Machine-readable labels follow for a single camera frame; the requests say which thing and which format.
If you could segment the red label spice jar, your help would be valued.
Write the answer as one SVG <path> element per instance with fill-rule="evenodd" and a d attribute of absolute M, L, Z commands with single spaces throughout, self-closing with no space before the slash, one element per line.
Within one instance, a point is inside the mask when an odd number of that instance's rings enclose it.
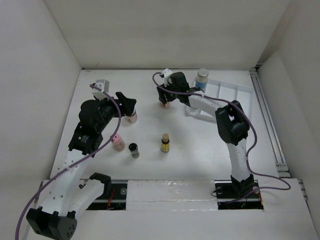
<path fill-rule="evenodd" d="M 131 115 L 127 115 L 125 119 L 131 124 L 135 123 L 138 120 L 136 109 L 133 110 L 133 113 Z"/>
<path fill-rule="evenodd" d="M 163 109 L 168 109 L 170 107 L 171 103 L 170 102 L 167 102 L 167 103 L 161 103 L 160 106 L 163 108 Z"/>

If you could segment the blue label silver lid jar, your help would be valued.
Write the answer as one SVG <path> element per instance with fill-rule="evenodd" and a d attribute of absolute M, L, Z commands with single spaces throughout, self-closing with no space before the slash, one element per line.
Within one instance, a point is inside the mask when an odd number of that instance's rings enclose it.
<path fill-rule="evenodd" d="M 206 68 L 201 68 L 195 77 L 195 87 L 205 90 L 208 82 L 209 71 Z"/>

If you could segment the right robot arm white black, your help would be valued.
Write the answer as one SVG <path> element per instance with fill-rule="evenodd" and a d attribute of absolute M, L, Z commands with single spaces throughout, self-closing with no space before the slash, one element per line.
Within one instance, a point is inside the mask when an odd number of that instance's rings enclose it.
<path fill-rule="evenodd" d="M 180 103 L 215 117 L 220 138 L 226 143 L 231 162 L 230 199 L 247 197 L 254 188 L 254 177 L 248 167 L 247 138 L 250 121 L 237 100 L 228 101 L 206 95 L 199 87 L 190 87 L 183 72 L 169 69 L 156 72 L 163 84 L 157 85 L 159 101 L 166 105 L 178 99 Z"/>

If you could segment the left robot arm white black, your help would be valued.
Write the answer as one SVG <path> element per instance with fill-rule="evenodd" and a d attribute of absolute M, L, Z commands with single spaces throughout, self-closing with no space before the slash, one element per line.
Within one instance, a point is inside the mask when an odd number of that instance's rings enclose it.
<path fill-rule="evenodd" d="M 103 91 L 80 106 L 76 126 L 63 170 L 53 181 L 49 195 L 36 208 L 30 208 L 26 220 L 33 231 L 52 240 L 69 240 L 75 233 L 78 219 L 97 198 L 112 195 L 111 177 L 95 172 L 79 188 L 80 178 L 90 161 L 101 148 L 102 132 L 113 118 L 121 119 L 135 114 L 136 99 L 121 92 L 109 97 Z"/>

